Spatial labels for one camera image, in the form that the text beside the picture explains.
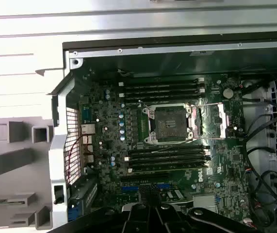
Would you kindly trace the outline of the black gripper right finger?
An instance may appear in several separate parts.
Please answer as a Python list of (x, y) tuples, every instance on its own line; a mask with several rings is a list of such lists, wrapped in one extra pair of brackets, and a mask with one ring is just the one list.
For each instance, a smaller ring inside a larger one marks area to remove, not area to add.
[(254, 227), (208, 209), (196, 207), (188, 214), (163, 204), (158, 191), (149, 191), (150, 233), (258, 233)]

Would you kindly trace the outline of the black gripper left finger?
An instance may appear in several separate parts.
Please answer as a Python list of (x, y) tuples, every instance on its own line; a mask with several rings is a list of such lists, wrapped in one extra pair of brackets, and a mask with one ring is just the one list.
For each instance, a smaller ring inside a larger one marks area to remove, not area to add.
[(54, 233), (153, 233), (156, 231), (156, 192), (140, 191), (140, 201), (128, 211), (104, 207), (52, 231)]

